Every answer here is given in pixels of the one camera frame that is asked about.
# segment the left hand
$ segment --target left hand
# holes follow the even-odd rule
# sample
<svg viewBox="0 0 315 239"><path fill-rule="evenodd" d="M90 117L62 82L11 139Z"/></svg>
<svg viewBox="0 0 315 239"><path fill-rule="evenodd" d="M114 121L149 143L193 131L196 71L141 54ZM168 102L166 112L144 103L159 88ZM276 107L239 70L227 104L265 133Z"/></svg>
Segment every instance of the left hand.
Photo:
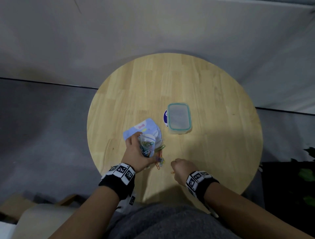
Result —
<svg viewBox="0 0 315 239"><path fill-rule="evenodd" d="M138 137L142 132L136 132L128 139L126 139L126 151L123 155L122 163L128 164L133 167L136 173L141 172L147 166L154 163L154 158L146 158L142 155L139 145Z"/></svg>

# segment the clear plastic container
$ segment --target clear plastic container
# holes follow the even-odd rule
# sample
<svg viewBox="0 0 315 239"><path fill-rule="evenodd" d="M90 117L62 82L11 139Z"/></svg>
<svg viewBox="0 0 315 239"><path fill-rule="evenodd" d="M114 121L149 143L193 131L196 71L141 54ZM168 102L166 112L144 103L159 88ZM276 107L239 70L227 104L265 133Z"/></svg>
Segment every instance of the clear plastic container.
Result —
<svg viewBox="0 0 315 239"><path fill-rule="evenodd" d="M185 103L172 103L167 107L169 133L185 134L192 128L189 106Z"/></svg>

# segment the gray floor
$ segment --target gray floor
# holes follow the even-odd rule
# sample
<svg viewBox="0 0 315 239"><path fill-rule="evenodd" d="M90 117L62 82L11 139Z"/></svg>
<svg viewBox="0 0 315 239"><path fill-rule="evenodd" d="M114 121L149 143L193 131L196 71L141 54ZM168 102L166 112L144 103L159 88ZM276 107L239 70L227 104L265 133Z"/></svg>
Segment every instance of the gray floor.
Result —
<svg viewBox="0 0 315 239"><path fill-rule="evenodd" d="M14 192L51 202L88 196L100 175L89 153L86 120L96 90L0 79L0 203ZM262 161L311 161L315 116L258 110ZM261 174L244 196L263 206Z"/></svg>

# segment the right hand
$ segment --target right hand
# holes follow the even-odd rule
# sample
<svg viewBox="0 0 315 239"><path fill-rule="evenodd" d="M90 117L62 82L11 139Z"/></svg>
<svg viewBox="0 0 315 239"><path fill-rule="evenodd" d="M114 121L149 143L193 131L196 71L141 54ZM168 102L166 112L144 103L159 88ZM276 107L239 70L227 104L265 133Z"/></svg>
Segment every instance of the right hand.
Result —
<svg viewBox="0 0 315 239"><path fill-rule="evenodd" d="M193 162L186 159L175 159L171 166L175 172L175 180L182 186L186 185L187 178L192 172L199 171Z"/></svg>

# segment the white wall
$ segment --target white wall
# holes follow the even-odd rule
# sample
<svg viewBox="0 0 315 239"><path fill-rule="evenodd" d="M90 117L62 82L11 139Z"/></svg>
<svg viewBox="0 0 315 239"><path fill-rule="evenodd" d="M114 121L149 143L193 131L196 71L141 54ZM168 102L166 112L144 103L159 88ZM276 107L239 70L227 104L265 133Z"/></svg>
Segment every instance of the white wall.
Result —
<svg viewBox="0 0 315 239"><path fill-rule="evenodd" d="M315 113L311 7L260 1L0 2L0 77L99 87L142 55L206 59L255 106Z"/></svg>

